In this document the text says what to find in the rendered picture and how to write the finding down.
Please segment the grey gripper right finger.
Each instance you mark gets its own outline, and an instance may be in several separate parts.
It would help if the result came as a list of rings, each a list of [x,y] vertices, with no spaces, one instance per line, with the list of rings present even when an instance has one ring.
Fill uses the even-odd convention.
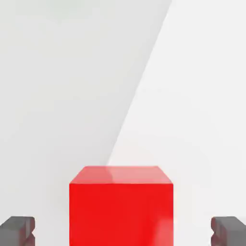
[[[212,217],[211,228],[211,246],[246,246],[246,225],[236,217]]]

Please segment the small red cube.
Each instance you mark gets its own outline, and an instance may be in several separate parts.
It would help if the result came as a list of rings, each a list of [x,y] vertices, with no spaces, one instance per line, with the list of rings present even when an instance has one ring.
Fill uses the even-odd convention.
[[[173,246],[173,183],[157,166],[86,166],[69,184],[69,246]]]

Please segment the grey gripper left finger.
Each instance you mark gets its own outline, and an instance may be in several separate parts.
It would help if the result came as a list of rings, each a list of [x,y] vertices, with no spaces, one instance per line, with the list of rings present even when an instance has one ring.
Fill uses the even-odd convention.
[[[35,218],[11,216],[0,225],[0,246],[35,246]]]

